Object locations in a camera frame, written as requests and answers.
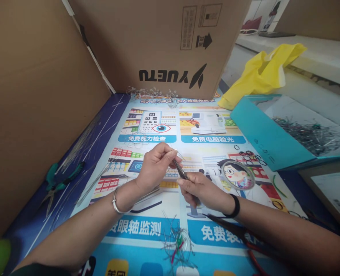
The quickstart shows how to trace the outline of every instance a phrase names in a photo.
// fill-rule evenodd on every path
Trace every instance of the forearm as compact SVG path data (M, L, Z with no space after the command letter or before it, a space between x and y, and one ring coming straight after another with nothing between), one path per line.
M129 210L147 191L135 181L120 187L116 204L120 211ZM61 267L71 272L87 261L112 226L119 220L113 207L113 192L71 217L42 241L16 269L40 263Z
M235 218L304 271L340 274L340 237L309 221L239 198Z

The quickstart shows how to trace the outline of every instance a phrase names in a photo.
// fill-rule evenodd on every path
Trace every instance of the silver bangle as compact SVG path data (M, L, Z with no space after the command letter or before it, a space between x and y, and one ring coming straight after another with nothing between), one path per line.
M116 206L116 193L117 193L117 190L118 190L120 187L121 187L121 186L117 186L116 189L115 189L115 191L114 191L114 197L113 197L113 199L112 199L112 204L114 205L114 209L115 209L115 211L116 211L118 214L124 215L124 214L126 214L126 213L129 213L129 212L133 209L133 207L132 207L129 211L127 211L127 212L119 211L119 209L117 208L117 206Z

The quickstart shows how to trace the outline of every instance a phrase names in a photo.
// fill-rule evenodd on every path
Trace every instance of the cardboard box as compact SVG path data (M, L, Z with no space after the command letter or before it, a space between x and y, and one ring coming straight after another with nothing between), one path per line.
M116 91L213 98L251 0L69 0Z
M109 96L61 1L0 1L0 237Z
M273 171L304 168L340 158L340 147L316 157L271 119L288 118L301 125L318 123L340 132L339 125L287 96L244 96L230 117Z
M340 41L340 0L284 0L283 2L285 2L283 7L280 5L271 24L275 28L269 31Z

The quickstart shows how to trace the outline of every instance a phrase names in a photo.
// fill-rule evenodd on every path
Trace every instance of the yellow plastic bag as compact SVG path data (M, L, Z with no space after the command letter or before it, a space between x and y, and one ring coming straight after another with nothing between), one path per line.
M260 52L246 63L242 76L222 96L218 105L233 109L244 95L271 94L274 89L285 86L284 68L302 54L306 47L281 44L269 55Z

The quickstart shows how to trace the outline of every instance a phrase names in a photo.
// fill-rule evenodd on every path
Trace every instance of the teal box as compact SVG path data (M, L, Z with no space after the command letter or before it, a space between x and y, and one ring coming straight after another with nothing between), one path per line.
M340 158L340 147L316 157L271 119L289 118L302 125L314 122L333 126L340 132L340 126L287 96L244 96L230 117L273 171L298 169Z

